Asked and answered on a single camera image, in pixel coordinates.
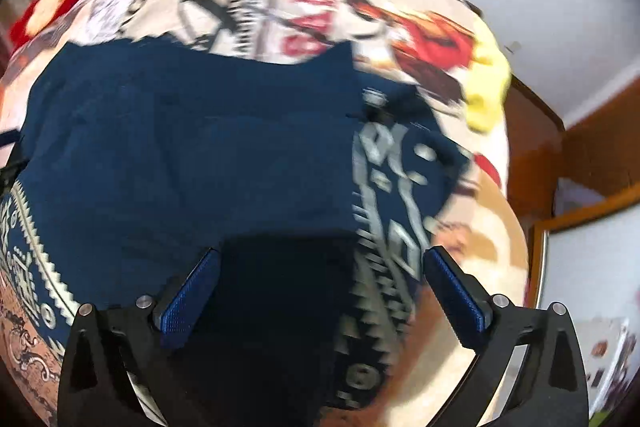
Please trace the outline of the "red plush toy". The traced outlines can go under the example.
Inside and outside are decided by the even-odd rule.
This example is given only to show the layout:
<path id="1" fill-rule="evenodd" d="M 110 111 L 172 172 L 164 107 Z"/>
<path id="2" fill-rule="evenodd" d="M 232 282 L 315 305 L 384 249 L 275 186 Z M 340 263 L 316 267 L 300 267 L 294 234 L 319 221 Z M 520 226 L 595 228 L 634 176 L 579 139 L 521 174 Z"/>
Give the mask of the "red plush toy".
<path id="1" fill-rule="evenodd" d="M 10 29 L 13 49 L 17 50 L 43 29 L 66 14 L 79 0 L 35 0 Z"/>

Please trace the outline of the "navy patterned garment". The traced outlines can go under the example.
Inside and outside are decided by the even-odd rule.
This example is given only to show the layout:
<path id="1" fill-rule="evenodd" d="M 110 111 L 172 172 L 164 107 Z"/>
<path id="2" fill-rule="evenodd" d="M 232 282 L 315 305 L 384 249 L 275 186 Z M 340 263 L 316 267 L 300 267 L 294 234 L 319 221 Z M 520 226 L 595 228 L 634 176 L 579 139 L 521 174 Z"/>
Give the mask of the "navy patterned garment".
<path id="1" fill-rule="evenodd" d="M 310 426 L 376 398 L 427 223 L 469 165 L 419 89 L 359 72 L 347 42 L 294 65 L 161 38 L 68 44 L 30 89 L 18 153 L 1 201 L 17 360 L 56 381 L 81 305 L 185 275 L 164 338 L 229 426 L 266 407 Z"/>

